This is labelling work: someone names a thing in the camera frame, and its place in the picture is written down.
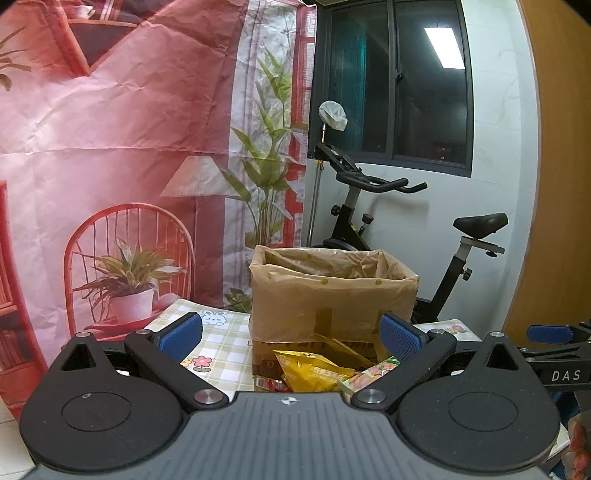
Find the person right hand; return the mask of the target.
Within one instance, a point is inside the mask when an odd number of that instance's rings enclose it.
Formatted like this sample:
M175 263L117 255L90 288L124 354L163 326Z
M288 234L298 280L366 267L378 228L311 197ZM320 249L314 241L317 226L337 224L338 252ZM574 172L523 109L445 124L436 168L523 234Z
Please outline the person right hand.
M567 480L587 480L590 478L590 443L577 414L568 422L570 443L562 454L562 464Z

